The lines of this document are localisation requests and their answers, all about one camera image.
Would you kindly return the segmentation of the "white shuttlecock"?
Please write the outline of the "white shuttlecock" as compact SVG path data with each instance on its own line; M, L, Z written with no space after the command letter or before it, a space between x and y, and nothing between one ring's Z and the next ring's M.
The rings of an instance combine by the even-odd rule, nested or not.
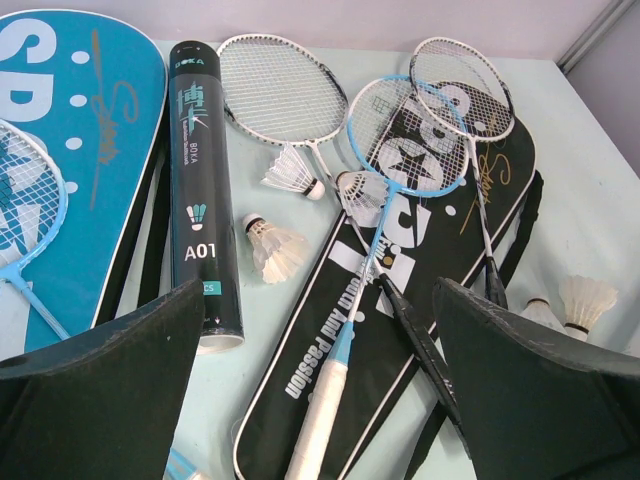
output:
M286 143L270 163L260 184L298 193L313 201L320 200L325 194L324 184L311 174L302 157L290 143Z
M586 341L601 315L617 302L618 290L608 283L581 275L567 277L559 286L565 307L566 333Z
M342 172L336 181L347 215L359 226L372 226L386 204L387 183L370 171Z

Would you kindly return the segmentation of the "blue racket bag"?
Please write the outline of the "blue racket bag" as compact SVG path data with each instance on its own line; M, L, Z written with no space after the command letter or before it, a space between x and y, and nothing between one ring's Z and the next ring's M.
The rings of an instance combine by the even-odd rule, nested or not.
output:
M162 53L128 23L66 9L1 19L1 116L49 153L69 194L57 236L23 275L72 335L117 315L166 90Z

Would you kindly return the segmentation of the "aluminium frame post right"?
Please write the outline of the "aluminium frame post right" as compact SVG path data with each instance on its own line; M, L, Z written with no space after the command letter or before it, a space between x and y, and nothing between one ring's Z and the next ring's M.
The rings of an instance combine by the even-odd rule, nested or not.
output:
M610 1L556 62L560 71L564 75L568 75L588 53L605 39L624 15L638 4L638 0Z

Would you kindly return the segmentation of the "white shuttlecock table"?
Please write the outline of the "white shuttlecock table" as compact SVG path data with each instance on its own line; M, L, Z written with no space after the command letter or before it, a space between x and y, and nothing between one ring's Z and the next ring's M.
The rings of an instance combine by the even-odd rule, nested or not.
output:
M277 227L256 213L246 215L242 224L254 266L265 283L284 282L304 265L310 245L303 235Z
M530 299L520 316L557 332L566 332L564 326L552 312L549 302L544 298Z

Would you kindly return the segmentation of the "black racket bag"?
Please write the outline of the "black racket bag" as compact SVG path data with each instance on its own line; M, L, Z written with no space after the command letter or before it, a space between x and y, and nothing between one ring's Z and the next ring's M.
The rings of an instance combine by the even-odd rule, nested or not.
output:
M378 249L384 272L413 305L417 323L433 331L431 289L440 277L470 286L484 266L484 230L474 177L487 194L487 232L499 242L535 173L535 143L521 122L496 142L479 143L478 163L451 193L432 199L399 194ZM355 232L339 215L275 345L240 423L233 446L240 479L281 479L319 370L356 293L372 228ZM343 479L373 439L418 371L410 342L378 285L367 287L358 308L347 382L321 475Z

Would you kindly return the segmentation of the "white racket left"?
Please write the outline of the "white racket left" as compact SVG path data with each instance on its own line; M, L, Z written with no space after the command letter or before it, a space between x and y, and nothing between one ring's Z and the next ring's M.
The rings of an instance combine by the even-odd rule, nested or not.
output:
M234 36L217 54L229 118L265 143L309 148L336 187L318 145L341 131L349 102L331 70L301 45L277 35Z

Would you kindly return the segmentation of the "white shuttlecock right table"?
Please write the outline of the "white shuttlecock right table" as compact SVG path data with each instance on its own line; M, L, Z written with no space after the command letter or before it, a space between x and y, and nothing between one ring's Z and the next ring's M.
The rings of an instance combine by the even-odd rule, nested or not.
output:
M530 299L520 316L557 332L566 332L564 326L552 312L549 302L544 298Z

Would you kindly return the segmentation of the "black shuttlecock tube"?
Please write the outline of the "black shuttlecock tube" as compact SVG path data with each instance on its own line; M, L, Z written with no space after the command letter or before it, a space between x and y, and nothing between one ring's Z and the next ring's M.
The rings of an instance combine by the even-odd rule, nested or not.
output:
M220 59L188 40L169 55L172 284L203 283L201 354L244 341Z

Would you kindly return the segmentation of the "white shuttlecock centre table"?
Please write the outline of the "white shuttlecock centre table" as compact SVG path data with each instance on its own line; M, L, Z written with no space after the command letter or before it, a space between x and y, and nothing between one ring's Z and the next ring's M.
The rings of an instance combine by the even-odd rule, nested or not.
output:
M265 283L284 282L304 265L310 245L303 235L277 227L256 213L246 215L242 224L254 266Z

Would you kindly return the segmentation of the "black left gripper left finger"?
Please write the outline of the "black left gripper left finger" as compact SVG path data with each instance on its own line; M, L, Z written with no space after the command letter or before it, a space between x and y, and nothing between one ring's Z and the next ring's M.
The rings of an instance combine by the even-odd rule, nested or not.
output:
M4 479L160 479L204 322L201 280L1 363Z

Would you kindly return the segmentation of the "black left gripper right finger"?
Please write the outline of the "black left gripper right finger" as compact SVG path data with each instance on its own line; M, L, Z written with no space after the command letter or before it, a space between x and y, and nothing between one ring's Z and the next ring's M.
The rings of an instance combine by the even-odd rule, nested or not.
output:
M433 309L477 478L638 478L638 358L443 277Z

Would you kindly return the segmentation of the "white racket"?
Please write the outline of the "white racket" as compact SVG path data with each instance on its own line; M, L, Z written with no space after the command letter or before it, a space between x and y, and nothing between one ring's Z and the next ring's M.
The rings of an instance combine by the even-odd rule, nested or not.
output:
M477 187L485 243L485 296L506 309L508 302L493 255L477 144L507 137L515 124L506 83L477 49L446 37L431 37L414 50L410 81L426 112L446 129L466 138Z
M301 45L277 35L234 36L217 54L229 118L265 143L309 148L336 187L318 145L341 131L349 102L331 70Z

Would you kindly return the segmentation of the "blue racket on black bag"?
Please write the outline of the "blue racket on black bag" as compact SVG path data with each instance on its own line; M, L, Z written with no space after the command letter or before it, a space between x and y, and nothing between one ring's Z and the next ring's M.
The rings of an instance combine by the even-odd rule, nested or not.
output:
M347 320L316 381L287 479L319 477L346 384L354 320L367 285L366 273L374 262L394 195L443 196L466 174L469 154L461 137L437 127L415 101L408 78L391 75L370 82L351 105L347 122L351 147L365 171L385 182L388 197Z

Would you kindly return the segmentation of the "white racket right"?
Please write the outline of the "white racket right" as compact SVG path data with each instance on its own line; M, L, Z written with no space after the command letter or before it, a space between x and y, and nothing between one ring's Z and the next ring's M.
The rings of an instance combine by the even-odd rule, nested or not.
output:
M508 302L493 255L477 144L507 137L515 124L506 83L477 49L446 37L431 37L414 50L410 81L426 112L446 129L466 138L477 187L485 243L485 296L506 309Z

